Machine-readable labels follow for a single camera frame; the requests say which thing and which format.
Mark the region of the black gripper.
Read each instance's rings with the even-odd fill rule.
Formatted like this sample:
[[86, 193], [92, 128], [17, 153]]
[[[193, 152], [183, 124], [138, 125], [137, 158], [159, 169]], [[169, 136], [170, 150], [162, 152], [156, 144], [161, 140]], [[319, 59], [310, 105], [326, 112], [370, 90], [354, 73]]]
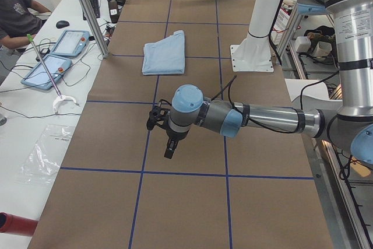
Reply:
[[172, 159], [177, 148], [178, 141], [187, 137], [187, 132], [176, 132], [171, 129], [169, 125], [169, 113], [171, 110], [171, 103], [169, 101], [160, 101], [158, 105], [154, 105], [149, 112], [149, 118], [146, 123], [146, 128], [151, 131], [155, 126], [166, 131], [169, 139], [167, 141], [164, 157]]

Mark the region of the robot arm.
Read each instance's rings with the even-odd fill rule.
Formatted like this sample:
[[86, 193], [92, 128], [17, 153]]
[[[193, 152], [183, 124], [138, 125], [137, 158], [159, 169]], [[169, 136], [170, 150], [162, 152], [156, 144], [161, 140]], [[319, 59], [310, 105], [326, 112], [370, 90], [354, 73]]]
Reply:
[[182, 85], [168, 107], [153, 106], [146, 126], [166, 131], [165, 157], [172, 158], [178, 142], [197, 125], [230, 138], [243, 127], [306, 134], [372, 163], [372, 0], [297, 0], [304, 15], [333, 17], [342, 99], [318, 101], [301, 94], [295, 108], [277, 106], [271, 87], [258, 90], [259, 78], [272, 70], [269, 30], [281, 1], [256, 0], [246, 38], [231, 46], [233, 71], [251, 73], [247, 103], [236, 101], [229, 87], [222, 89], [223, 100]]

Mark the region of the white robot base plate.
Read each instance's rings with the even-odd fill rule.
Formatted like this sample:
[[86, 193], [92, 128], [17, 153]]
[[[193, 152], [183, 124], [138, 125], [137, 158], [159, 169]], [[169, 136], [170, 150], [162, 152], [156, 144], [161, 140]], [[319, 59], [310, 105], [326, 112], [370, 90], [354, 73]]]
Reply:
[[282, 0], [255, 0], [247, 37], [231, 45], [234, 72], [273, 72], [270, 35]]

